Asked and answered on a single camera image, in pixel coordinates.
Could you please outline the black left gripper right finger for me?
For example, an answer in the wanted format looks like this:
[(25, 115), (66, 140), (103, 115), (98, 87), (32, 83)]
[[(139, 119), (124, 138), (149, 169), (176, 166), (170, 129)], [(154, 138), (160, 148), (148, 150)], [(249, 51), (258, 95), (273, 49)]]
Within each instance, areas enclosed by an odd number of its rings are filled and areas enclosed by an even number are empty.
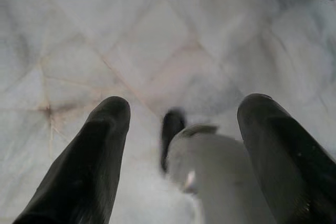
[(335, 223), (335, 160), (279, 103), (246, 96), (237, 120), (277, 223)]

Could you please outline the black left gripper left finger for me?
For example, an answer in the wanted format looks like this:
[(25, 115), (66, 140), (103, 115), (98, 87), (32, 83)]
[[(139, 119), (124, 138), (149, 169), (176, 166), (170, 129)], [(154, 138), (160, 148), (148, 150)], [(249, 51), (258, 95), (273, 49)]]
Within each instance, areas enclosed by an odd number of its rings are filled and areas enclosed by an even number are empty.
[(104, 99), (55, 159), (15, 223), (109, 223), (130, 125), (130, 105)]

